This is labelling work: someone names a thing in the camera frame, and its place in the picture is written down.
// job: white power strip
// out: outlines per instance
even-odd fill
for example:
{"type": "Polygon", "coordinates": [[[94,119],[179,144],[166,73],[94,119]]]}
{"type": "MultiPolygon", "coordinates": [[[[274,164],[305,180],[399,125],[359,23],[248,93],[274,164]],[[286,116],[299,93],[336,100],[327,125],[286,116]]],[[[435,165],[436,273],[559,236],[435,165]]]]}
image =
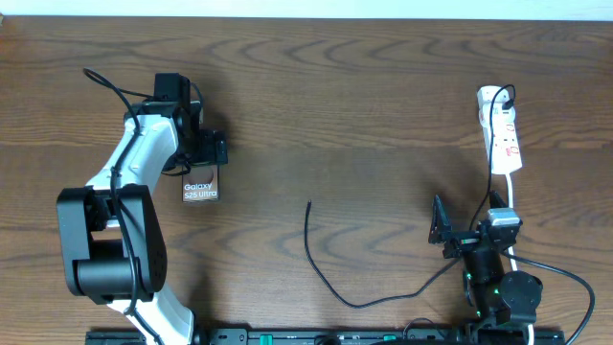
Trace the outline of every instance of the white power strip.
{"type": "MultiPolygon", "coordinates": [[[[484,86],[477,92],[479,102],[479,122],[483,128],[486,141],[486,155],[489,159],[489,110],[491,101],[500,86],[484,86]]],[[[515,107],[503,110],[502,105],[508,101],[509,92],[501,91],[496,97],[493,108],[494,147],[491,157],[491,173],[508,174],[522,167],[517,132],[515,131],[515,107]]]]}

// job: wooden table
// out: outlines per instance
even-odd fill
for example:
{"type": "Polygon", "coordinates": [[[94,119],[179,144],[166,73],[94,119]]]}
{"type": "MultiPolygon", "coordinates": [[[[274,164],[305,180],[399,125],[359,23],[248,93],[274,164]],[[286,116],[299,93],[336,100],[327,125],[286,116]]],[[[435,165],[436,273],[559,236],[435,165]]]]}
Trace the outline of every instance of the wooden table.
{"type": "MultiPolygon", "coordinates": [[[[460,266],[421,297],[350,310],[349,300],[417,289],[446,262],[427,244],[439,194],[458,228],[486,188],[475,92],[517,86],[524,168],[518,255],[569,269],[597,293],[577,343],[613,342],[613,24],[573,22],[8,17],[0,28],[2,344],[82,344],[118,313],[65,285],[56,197],[80,187],[123,133],[124,106],[81,74],[151,92],[156,72],[195,81],[207,126],[228,133],[222,200],[190,207],[179,178],[154,195],[168,283],[207,325],[401,328],[474,315],[460,266]]],[[[504,178],[494,187],[506,194],[504,178]]],[[[587,307],[576,282],[544,283],[537,326],[567,336],[587,307]]]]}

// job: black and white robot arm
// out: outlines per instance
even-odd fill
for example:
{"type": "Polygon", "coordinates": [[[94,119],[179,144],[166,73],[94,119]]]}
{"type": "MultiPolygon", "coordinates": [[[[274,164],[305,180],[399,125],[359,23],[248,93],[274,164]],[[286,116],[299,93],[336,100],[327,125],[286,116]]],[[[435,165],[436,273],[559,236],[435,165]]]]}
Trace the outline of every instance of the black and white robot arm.
{"type": "Polygon", "coordinates": [[[161,172],[180,165],[227,163],[222,132],[200,129],[201,101],[190,100],[190,82],[158,74],[153,100],[133,104],[125,133],[108,162],[82,188],[64,189],[57,199],[62,255],[68,288],[125,312],[132,299],[132,270],[125,239],[96,241],[93,232],[119,226],[112,206],[112,168],[128,147],[114,186],[132,243],[138,281],[135,312],[126,317],[147,344],[196,344],[195,322],[166,283],[167,255],[151,201],[161,172]],[[138,135],[134,143],[128,143],[138,135]]]}

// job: white power cable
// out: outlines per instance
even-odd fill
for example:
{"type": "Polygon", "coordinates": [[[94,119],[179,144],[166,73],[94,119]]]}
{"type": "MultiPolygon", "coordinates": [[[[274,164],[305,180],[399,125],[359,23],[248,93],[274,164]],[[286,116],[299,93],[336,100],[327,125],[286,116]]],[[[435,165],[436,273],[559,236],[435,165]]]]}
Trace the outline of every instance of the white power cable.
{"type": "MultiPolygon", "coordinates": [[[[511,174],[510,173],[505,173],[505,177],[507,178],[507,191],[509,193],[509,207],[514,208],[514,204],[513,204],[513,183],[511,181],[511,174]]],[[[507,249],[507,251],[509,252],[509,254],[511,255],[515,255],[515,252],[513,251],[513,247],[510,246],[509,249],[507,249]]],[[[515,262],[515,259],[510,259],[511,261],[511,269],[513,271],[517,270],[517,263],[515,262]]],[[[528,345],[534,345],[534,326],[533,324],[528,325],[528,345]]]]}

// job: white wall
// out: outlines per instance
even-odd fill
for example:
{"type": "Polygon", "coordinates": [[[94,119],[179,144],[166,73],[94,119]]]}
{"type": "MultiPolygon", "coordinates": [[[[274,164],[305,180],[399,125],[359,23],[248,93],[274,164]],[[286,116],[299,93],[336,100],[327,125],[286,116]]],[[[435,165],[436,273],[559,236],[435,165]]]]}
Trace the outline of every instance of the white wall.
{"type": "Polygon", "coordinates": [[[613,21],[613,0],[1,0],[4,15],[613,21]]]}

